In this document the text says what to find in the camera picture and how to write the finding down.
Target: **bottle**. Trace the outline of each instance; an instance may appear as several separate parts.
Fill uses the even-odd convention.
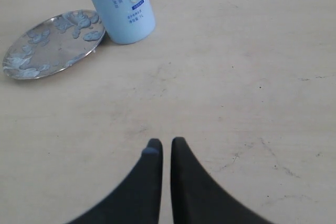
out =
[[[106,32],[117,44],[131,44],[155,28],[149,0],[92,0]]]

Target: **reflective metal surface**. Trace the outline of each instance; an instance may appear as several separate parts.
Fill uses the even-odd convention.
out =
[[[4,57],[4,72],[20,80],[60,72],[91,53],[104,34],[95,11],[77,10],[55,16],[18,38]]]

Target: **beige table surface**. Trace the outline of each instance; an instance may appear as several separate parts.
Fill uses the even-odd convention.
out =
[[[0,74],[0,223],[64,223],[174,136],[275,223],[336,220],[336,0],[151,0],[157,27],[38,81]],[[0,0],[0,54],[90,0]]]

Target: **light blue plastic bottle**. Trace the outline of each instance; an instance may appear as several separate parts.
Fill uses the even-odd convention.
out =
[[[92,0],[106,32],[118,44],[131,44],[155,28],[149,0]]]

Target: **silver plate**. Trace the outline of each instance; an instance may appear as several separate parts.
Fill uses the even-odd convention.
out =
[[[16,40],[4,57],[4,72],[19,80],[60,72],[94,51],[104,34],[95,11],[76,10],[55,16]]]

